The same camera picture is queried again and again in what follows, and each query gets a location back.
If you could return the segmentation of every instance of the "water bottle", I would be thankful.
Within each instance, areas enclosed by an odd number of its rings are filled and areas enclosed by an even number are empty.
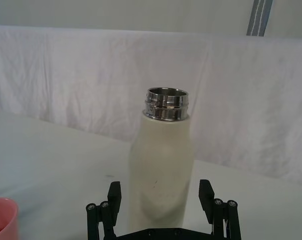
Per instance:
[[[188,93],[152,88],[145,104],[129,156],[129,226],[134,232],[182,226],[194,162]]]

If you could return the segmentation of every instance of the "table surface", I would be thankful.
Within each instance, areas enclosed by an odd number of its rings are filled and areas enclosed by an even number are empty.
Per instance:
[[[127,233],[130,145],[0,111],[0,197],[20,207],[22,240],[84,240],[85,206],[106,200],[121,181],[116,234]],[[302,239],[302,186],[195,161],[183,227],[210,232],[198,200],[200,179],[236,200],[242,239]]]

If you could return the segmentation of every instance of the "pink cup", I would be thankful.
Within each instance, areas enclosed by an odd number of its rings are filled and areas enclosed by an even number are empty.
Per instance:
[[[18,240],[18,206],[11,199],[0,197],[0,240]]]

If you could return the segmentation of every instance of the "metal threads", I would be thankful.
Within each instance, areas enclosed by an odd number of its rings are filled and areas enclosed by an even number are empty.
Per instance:
[[[229,205],[230,205],[231,207],[232,207],[232,206],[233,206],[233,207],[234,207],[234,206],[236,207],[236,202],[235,202],[235,201],[229,201]]]
[[[220,200],[220,199],[216,199],[216,200],[214,200],[214,202],[215,202],[216,205],[221,205],[222,204],[222,200]]]
[[[188,93],[175,88],[150,88],[145,105],[143,113],[149,118],[161,121],[185,120],[189,105]]]
[[[101,204],[101,206],[102,206],[103,208],[106,208],[108,205],[109,205],[109,204],[108,204],[107,202],[104,202],[104,203]]]

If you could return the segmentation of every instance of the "white backdrop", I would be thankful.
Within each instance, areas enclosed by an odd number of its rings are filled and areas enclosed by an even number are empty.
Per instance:
[[[190,93],[197,159],[302,184],[302,41],[0,27],[0,110],[131,141],[153,86]]]

